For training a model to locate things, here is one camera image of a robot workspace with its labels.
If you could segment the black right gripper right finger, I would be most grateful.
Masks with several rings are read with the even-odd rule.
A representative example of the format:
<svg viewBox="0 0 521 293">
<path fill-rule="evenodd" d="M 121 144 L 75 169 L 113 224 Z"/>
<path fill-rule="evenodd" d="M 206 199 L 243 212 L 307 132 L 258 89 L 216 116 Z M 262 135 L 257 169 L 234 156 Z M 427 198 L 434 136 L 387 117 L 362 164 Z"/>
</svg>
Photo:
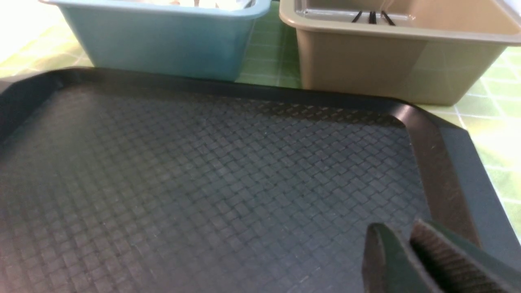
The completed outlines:
<svg viewBox="0 0 521 293">
<path fill-rule="evenodd" d="M 446 293 L 519 293 L 520 272 L 434 221 L 415 220 L 409 243 Z"/>
</svg>

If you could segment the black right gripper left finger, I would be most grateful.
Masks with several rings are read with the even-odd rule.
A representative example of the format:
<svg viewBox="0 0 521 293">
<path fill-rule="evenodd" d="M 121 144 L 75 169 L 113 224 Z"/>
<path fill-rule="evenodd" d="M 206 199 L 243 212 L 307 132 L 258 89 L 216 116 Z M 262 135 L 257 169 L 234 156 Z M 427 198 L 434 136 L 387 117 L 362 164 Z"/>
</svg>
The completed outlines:
<svg viewBox="0 0 521 293">
<path fill-rule="evenodd" d="M 362 263 L 365 293 L 441 293 L 401 233 L 384 223 L 366 231 Z"/>
</svg>

